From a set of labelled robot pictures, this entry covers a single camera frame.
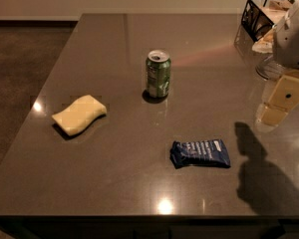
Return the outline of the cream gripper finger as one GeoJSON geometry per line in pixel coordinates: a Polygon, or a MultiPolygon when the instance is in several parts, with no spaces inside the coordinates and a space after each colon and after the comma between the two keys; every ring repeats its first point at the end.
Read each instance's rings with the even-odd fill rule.
{"type": "Polygon", "coordinates": [[[277,126],[286,117],[288,112],[276,107],[271,107],[268,104],[261,104],[258,108],[258,119],[267,125],[277,126]]]}

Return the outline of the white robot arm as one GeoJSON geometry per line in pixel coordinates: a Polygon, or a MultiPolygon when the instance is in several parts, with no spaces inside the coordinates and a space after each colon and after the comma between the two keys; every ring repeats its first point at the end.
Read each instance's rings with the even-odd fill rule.
{"type": "Polygon", "coordinates": [[[267,80],[257,120],[278,126],[299,105],[299,0],[273,28],[272,55],[256,72],[267,80]]]}

